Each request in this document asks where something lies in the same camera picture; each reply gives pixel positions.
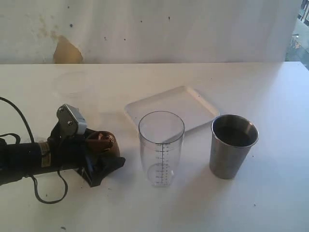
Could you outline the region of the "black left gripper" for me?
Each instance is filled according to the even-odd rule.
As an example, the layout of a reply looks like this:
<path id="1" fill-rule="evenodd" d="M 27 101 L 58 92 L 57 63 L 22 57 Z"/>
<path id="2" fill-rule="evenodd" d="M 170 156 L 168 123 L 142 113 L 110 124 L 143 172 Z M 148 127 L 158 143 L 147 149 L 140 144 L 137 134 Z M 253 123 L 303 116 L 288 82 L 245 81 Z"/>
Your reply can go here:
<path id="1" fill-rule="evenodd" d="M 96 187 L 110 173 L 123 167 L 124 157 L 103 157 L 92 152 L 85 140 L 101 140 L 101 132 L 87 128 L 83 135 L 64 136 L 57 124 L 52 129 L 48 142 L 51 144 L 53 162 L 62 170 L 77 169 L 77 173 Z"/>

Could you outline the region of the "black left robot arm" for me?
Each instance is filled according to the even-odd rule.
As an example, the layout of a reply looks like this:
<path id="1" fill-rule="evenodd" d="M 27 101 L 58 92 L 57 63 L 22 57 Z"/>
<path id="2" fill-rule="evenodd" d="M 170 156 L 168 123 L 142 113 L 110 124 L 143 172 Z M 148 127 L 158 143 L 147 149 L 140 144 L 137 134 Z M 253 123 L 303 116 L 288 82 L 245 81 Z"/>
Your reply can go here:
<path id="1" fill-rule="evenodd" d="M 90 187 L 96 187 L 125 161 L 111 132 L 86 129 L 83 135 L 65 135 L 56 125 L 46 142 L 1 144 L 0 183 L 74 169 Z"/>

